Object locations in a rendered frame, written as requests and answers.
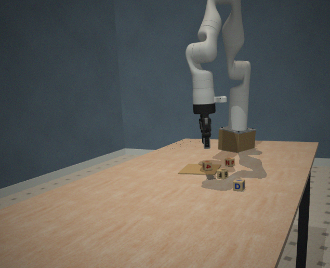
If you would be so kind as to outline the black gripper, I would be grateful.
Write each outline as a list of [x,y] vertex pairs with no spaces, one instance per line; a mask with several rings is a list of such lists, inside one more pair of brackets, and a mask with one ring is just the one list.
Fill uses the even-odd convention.
[[204,149],[210,149],[211,118],[208,115],[215,113],[215,111],[215,103],[193,104],[193,113],[200,114],[199,124],[202,133],[202,143],[204,144]]

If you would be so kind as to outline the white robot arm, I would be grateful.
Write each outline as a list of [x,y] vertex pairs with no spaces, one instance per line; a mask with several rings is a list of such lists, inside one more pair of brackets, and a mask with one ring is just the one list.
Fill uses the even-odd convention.
[[200,42],[192,43],[186,48],[186,59],[193,82],[193,104],[227,102],[226,96],[215,97],[213,73],[203,70],[200,65],[200,63],[212,62],[217,57],[217,38],[222,24],[216,9],[217,4],[229,4],[232,7],[222,27],[227,71],[229,79],[243,81],[230,89],[228,129],[243,131],[247,129],[251,65],[249,61],[234,60],[245,40],[241,0],[207,0],[204,19],[197,34]]

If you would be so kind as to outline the tan square mat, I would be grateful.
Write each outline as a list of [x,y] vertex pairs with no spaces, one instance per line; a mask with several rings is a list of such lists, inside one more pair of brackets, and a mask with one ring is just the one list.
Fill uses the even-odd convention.
[[221,164],[212,164],[212,170],[204,170],[203,164],[187,164],[178,174],[215,175]]

